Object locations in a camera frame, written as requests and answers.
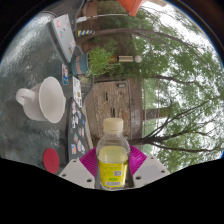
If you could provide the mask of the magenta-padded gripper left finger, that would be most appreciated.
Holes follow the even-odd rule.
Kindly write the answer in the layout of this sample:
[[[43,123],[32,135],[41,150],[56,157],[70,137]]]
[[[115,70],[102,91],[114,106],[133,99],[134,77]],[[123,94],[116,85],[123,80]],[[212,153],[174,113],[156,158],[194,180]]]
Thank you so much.
[[[97,171],[96,149],[93,148],[80,159],[72,159],[59,176],[80,187],[94,189]]]

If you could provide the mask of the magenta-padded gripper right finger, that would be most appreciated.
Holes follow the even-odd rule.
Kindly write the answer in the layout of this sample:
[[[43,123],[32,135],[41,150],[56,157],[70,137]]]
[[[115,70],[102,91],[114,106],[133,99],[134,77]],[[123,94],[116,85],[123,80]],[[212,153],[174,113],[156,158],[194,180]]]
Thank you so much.
[[[133,146],[130,147],[128,168],[127,184],[129,188],[146,186],[170,174],[155,156],[146,156]]]

